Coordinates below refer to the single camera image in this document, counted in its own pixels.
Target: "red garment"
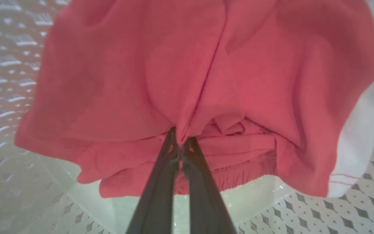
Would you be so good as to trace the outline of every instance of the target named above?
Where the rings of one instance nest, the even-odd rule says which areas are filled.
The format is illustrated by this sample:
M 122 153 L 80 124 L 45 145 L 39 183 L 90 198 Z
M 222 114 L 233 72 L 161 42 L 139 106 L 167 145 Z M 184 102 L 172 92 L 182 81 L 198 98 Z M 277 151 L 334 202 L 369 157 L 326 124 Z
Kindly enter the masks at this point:
M 362 0 L 74 0 L 50 29 L 15 144 L 139 196 L 165 132 L 197 136 L 220 190 L 278 175 L 327 196 L 374 82 Z M 188 193 L 180 176 L 176 193 Z

